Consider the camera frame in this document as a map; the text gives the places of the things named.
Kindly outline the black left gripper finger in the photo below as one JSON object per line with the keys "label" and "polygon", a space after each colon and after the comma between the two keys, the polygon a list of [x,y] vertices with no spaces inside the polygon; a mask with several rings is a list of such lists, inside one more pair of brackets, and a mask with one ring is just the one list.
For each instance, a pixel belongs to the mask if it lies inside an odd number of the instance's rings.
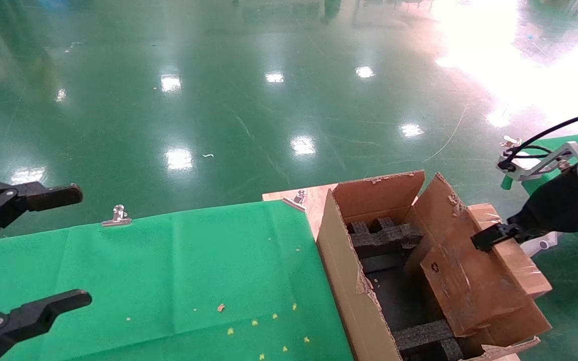
{"label": "black left gripper finger", "polygon": [[47,188],[39,182],[20,185],[0,182],[0,231],[26,211],[45,211],[82,201],[83,192],[76,184]]}
{"label": "black left gripper finger", "polygon": [[0,358],[17,343],[48,333],[60,315],[91,303],[89,292],[74,289],[0,312]]}

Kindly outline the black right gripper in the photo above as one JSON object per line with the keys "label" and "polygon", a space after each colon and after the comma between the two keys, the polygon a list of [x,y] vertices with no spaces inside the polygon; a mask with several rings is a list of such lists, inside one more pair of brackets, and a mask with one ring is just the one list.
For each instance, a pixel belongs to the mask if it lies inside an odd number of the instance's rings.
{"label": "black right gripper", "polygon": [[537,188],[521,211],[472,237],[474,247],[483,252],[505,240],[527,242],[551,232],[578,232],[578,168],[570,167]]}

